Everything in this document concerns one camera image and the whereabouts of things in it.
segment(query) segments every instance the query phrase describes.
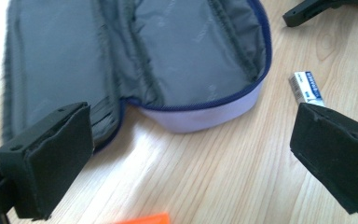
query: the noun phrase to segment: zipper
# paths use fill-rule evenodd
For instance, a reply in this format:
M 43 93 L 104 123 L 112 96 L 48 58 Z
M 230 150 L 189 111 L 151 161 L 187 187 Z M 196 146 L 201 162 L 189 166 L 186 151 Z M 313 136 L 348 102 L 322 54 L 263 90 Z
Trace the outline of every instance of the zipper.
M 136 99 L 128 99 L 128 103 L 136 106 L 140 106 L 144 109 L 149 110 L 156 110 L 156 111 L 166 111 L 166 112 L 173 112 L 173 111 L 191 111 L 191 110 L 201 110 L 201 109 L 208 109 L 212 107 L 217 107 L 220 105 L 225 105 L 228 103 L 231 103 L 233 101 L 236 101 L 240 99 L 241 97 L 249 94 L 251 91 L 253 91 L 267 76 L 267 73 L 269 72 L 271 61 L 272 61 L 272 44 L 271 44 L 271 33 L 269 29 L 269 21 L 267 17 L 266 10 L 262 6 L 259 0 L 247 0 L 249 3 L 249 6 L 252 8 L 255 16 L 258 19 L 258 22 L 261 25 L 262 34 L 264 36 L 264 42 L 266 45 L 266 67 L 264 69 L 263 75 L 254 83 L 252 83 L 250 86 L 248 86 L 246 89 L 242 91 L 238 91 L 234 94 L 231 94 L 227 97 L 214 100 L 211 102 L 205 102 L 201 104 L 193 104 L 193 105 L 173 105 L 173 106 L 166 106 L 166 105 L 142 105 L 139 100 Z

